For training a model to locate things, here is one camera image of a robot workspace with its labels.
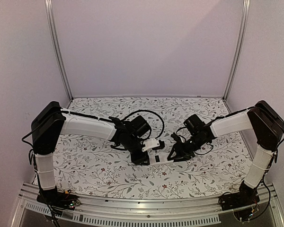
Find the white and red remote control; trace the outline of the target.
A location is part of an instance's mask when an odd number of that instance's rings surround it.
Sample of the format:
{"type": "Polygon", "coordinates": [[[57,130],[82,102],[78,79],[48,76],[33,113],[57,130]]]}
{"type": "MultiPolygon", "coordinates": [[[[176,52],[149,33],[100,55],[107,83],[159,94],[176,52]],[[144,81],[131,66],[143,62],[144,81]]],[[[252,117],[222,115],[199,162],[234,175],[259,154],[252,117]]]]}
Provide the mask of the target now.
{"type": "Polygon", "coordinates": [[[150,156],[150,165],[158,166],[173,163],[174,160],[168,160],[168,155],[154,155],[150,156]]]}

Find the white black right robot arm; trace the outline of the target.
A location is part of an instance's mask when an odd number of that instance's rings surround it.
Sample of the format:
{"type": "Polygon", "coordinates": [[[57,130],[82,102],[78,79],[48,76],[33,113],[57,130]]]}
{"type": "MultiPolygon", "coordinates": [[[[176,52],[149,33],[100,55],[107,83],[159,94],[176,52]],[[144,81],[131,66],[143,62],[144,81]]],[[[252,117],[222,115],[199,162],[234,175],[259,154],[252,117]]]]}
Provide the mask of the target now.
{"type": "Polygon", "coordinates": [[[269,172],[272,163],[277,162],[279,147],[284,142],[284,120],[265,100],[218,116],[209,122],[204,122],[197,114],[193,114],[184,121],[184,127],[189,131],[190,138],[182,140],[177,133],[171,135],[175,144],[167,157],[168,161],[188,160],[206,143],[228,134],[250,134],[255,150],[250,169],[235,196],[235,202],[239,206],[246,206],[253,200],[265,174],[269,172]]]}

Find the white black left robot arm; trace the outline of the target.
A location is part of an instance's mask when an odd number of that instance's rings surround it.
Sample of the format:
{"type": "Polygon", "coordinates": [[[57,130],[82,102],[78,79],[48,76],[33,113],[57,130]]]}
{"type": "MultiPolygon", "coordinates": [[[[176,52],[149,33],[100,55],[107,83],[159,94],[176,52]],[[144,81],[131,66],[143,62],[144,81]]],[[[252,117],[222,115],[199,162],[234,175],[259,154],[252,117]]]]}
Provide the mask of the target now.
{"type": "Polygon", "coordinates": [[[132,163],[148,165],[148,153],[143,151],[141,137],[150,130],[149,124],[138,116],[132,121],[115,117],[108,119],[82,113],[75,113],[60,107],[56,101],[50,102],[31,123],[33,151],[36,171],[42,197],[50,204],[57,205],[61,195],[57,192],[53,152],[60,135],[80,135],[100,138],[123,146],[130,152],[132,163]]]}

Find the floral patterned table mat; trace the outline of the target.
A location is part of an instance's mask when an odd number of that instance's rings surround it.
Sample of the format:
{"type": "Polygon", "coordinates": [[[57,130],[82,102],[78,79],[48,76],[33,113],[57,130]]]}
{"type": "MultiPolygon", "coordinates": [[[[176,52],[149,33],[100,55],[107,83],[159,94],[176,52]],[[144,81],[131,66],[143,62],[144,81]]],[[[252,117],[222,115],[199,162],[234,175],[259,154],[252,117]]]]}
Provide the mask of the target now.
{"type": "MultiPolygon", "coordinates": [[[[204,122],[223,116],[228,110],[218,98],[102,97],[74,99],[73,112],[102,118],[129,120],[143,116],[165,148],[150,151],[150,157],[167,155],[172,133],[189,138],[184,120],[196,114],[204,122]]],[[[99,138],[62,135],[53,154],[54,177],[61,191],[127,199],[190,198],[235,192],[251,166],[250,154],[236,132],[204,145],[188,161],[151,166],[131,162],[128,151],[111,148],[99,138]]]]}

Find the aluminium front rail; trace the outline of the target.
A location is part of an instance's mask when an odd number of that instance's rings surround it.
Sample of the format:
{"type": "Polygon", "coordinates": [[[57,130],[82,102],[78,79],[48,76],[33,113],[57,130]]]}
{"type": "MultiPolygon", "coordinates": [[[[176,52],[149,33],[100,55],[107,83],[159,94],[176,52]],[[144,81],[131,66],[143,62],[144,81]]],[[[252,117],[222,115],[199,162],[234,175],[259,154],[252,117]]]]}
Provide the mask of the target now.
{"type": "Polygon", "coordinates": [[[284,214],[272,184],[258,188],[259,203],[246,222],[236,213],[251,206],[223,210],[218,196],[185,199],[117,199],[81,195],[81,204],[57,216],[62,227],[284,227],[284,214]]]}

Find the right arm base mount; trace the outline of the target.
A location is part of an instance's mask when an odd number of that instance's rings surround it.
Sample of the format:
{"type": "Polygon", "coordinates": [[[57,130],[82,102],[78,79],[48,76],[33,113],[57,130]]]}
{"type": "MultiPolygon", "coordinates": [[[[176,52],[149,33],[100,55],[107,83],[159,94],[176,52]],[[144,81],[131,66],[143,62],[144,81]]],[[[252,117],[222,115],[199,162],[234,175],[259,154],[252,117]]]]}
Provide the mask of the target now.
{"type": "Polygon", "coordinates": [[[238,192],[226,192],[218,199],[218,203],[223,211],[252,205],[259,201],[260,199],[257,193],[257,187],[250,188],[244,183],[244,181],[241,183],[238,192]]]}

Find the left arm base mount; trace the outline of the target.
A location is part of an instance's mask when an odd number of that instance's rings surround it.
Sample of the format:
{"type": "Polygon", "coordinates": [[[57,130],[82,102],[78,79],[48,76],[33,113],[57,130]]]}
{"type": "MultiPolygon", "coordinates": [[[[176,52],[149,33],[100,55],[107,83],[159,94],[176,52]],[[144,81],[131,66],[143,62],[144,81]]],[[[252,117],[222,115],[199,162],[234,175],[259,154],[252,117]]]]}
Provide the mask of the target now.
{"type": "Polygon", "coordinates": [[[58,210],[74,210],[80,205],[78,196],[71,194],[70,190],[59,192],[57,188],[50,190],[39,190],[36,199],[38,202],[49,205],[52,209],[58,210]]]}

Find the right aluminium frame post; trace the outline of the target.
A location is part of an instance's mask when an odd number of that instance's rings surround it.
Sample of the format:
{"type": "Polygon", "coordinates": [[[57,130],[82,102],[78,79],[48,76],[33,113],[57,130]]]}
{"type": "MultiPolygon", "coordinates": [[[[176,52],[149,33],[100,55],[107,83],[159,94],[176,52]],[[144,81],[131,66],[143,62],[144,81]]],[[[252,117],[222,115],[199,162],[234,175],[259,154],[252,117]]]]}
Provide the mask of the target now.
{"type": "Polygon", "coordinates": [[[244,37],[247,29],[247,24],[248,24],[248,17],[249,17],[249,9],[250,9],[250,0],[244,0],[243,1],[243,6],[242,6],[242,14],[241,14],[241,19],[240,19],[240,27],[239,27],[239,34],[236,42],[236,47],[235,47],[235,52],[233,56],[233,60],[231,63],[231,69],[229,73],[229,77],[226,83],[226,87],[223,93],[223,100],[227,101],[231,88],[235,79],[237,67],[240,61],[240,55],[244,43],[244,37]]]}

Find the aluminium frame post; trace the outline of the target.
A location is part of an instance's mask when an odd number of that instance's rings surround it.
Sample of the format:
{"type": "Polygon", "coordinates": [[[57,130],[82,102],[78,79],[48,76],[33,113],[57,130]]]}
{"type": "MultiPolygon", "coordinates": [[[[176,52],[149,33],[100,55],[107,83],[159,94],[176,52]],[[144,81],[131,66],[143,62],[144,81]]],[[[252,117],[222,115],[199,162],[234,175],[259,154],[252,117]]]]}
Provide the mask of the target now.
{"type": "Polygon", "coordinates": [[[250,9],[250,0],[244,0],[243,1],[243,6],[242,6],[242,14],[241,14],[241,19],[240,19],[240,27],[239,27],[239,34],[236,42],[236,47],[235,47],[235,52],[233,56],[233,60],[231,63],[231,69],[229,73],[229,77],[226,83],[226,87],[223,93],[223,100],[227,101],[231,88],[235,79],[237,67],[240,61],[240,55],[244,43],[244,37],[247,29],[247,24],[248,24],[248,17],[249,17],[249,9],[250,9]]]}
{"type": "Polygon", "coordinates": [[[57,66],[60,72],[60,76],[62,78],[62,83],[65,89],[66,95],[68,99],[72,101],[73,94],[71,91],[69,80],[67,78],[67,73],[66,73],[66,69],[64,66],[64,62],[63,62],[62,52],[60,49],[59,38],[58,38],[58,33],[57,33],[55,19],[54,19],[53,3],[51,0],[45,0],[44,4],[45,4],[45,11],[46,11],[46,16],[47,16],[48,26],[50,30],[50,36],[51,36],[52,43],[53,43],[54,54],[55,54],[56,61],[57,61],[57,66]]]}

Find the left aluminium frame post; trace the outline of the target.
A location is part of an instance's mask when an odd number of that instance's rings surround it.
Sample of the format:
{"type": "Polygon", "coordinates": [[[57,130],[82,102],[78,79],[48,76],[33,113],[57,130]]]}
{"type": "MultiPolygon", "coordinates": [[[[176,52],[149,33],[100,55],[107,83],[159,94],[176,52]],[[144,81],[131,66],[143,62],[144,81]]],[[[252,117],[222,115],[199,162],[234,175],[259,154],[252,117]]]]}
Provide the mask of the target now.
{"type": "Polygon", "coordinates": [[[46,16],[47,16],[48,26],[50,30],[50,36],[51,36],[52,43],[53,43],[54,54],[55,54],[56,61],[57,61],[57,66],[60,72],[60,76],[62,78],[62,83],[65,89],[66,95],[68,99],[72,101],[73,94],[71,91],[69,80],[67,78],[67,73],[66,73],[66,69],[64,66],[64,62],[63,62],[62,52],[60,49],[59,38],[58,38],[58,33],[57,33],[55,19],[54,19],[53,3],[51,0],[45,0],[44,4],[45,4],[45,11],[46,11],[46,16]]]}

